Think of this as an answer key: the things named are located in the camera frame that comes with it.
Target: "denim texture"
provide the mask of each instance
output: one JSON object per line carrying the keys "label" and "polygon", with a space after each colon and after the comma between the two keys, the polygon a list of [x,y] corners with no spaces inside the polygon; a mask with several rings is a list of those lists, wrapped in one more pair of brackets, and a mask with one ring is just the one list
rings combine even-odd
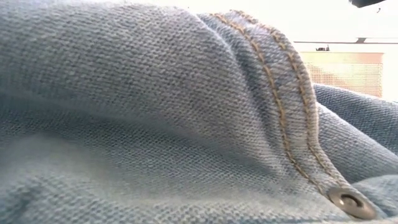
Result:
{"label": "denim texture", "polygon": [[314,91],[243,12],[0,0],[0,28],[1,224],[356,223],[332,187],[398,222],[397,105]]}

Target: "light blue denim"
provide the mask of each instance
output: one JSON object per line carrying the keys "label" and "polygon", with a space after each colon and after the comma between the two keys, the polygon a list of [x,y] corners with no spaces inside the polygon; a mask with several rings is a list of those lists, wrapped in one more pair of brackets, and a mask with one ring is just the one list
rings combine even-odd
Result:
{"label": "light blue denim", "polygon": [[0,224],[398,223],[397,113],[243,12],[0,0]]}

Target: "double stitching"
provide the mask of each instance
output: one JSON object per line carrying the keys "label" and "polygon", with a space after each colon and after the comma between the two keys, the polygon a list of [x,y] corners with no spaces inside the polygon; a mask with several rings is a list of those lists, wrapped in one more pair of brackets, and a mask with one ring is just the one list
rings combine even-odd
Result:
{"label": "double stitching", "polygon": [[279,47],[286,53],[286,55],[289,58],[289,62],[296,74],[297,80],[299,82],[299,91],[304,103],[304,112],[306,115],[306,129],[307,129],[307,147],[308,149],[311,151],[311,153],[315,156],[317,162],[321,165],[321,167],[323,168],[323,170],[330,176],[332,177],[336,183],[340,186],[343,187],[344,184],[341,183],[341,181],[339,180],[339,178],[336,177],[335,174],[333,174],[332,172],[330,172],[330,170],[327,168],[327,166],[325,165],[325,161],[322,159],[321,155],[314,150],[314,148],[312,147],[312,145],[310,144],[309,141],[309,136],[311,135],[310,133],[310,128],[309,128],[309,120],[310,120],[310,110],[309,110],[309,105],[308,105],[308,98],[307,98],[307,93],[305,91],[305,87],[304,87],[304,80],[303,80],[303,76],[299,71],[299,66],[297,65],[297,63],[294,60],[294,53],[290,50],[287,49],[286,45],[284,43],[282,43],[280,41],[280,35],[277,34],[277,31],[273,28],[273,27],[269,27],[266,26],[264,24],[259,23],[258,21],[256,21],[252,16],[245,14],[243,11],[235,11],[235,13],[239,14],[241,17],[245,18],[248,22],[250,22],[251,24],[254,25],[258,25],[259,27],[265,29],[266,31],[268,31],[271,36],[274,38],[275,42],[279,45]]}
{"label": "double stitching", "polygon": [[312,183],[313,185],[315,185],[318,189],[318,191],[327,198],[327,196],[325,195],[325,193],[323,192],[322,188],[320,187],[319,183],[315,180],[313,180],[298,164],[298,162],[294,159],[292,150],[290,148],[290,141],[287,137],[286,134],[286,112],[283,108],[282,105],[282,100],[279,97],[279,94],[277,92],[277,88],[275,85],[275,80],[274,80],[274,76],[271,73],[270,68],[267,66],[266,61],[264,59],[264,56],[261,52],[261,48],[259,46],[259,44],[257,44],[257,42],[245,31],[245,28],[243,28],[242,26],[240,26],[239,24],[233,23],[232,21],[227,20],[227,18],[225,18],[225,16],[221,15],[221,14],[210,14],[211,16],[219,19],[222,23],[226,24],[227,26],[232,27],[233,29],[239,31],[241,33],[241,35],[251,44],[253,50],[256,52],[258,60],[260,61],[260,63],[262,64],[262,68],[264,70],[264,72],[266,73],[267,77],[268,77],[268,81],[270,83],[270,86],[272,88],[272,95],[274,96],[274,100],[276,102],[276,105],[279,109],[279,124],[280,124],[280,131],[282,132],[282,139],[283,139],[283,145],[284,145],[284,150],[285,153],[287,154],[287,157],[289,158],[289,161],[293,164],[293,166],[296,168],[296,170],[304,177],[306,178],[310,183]]}

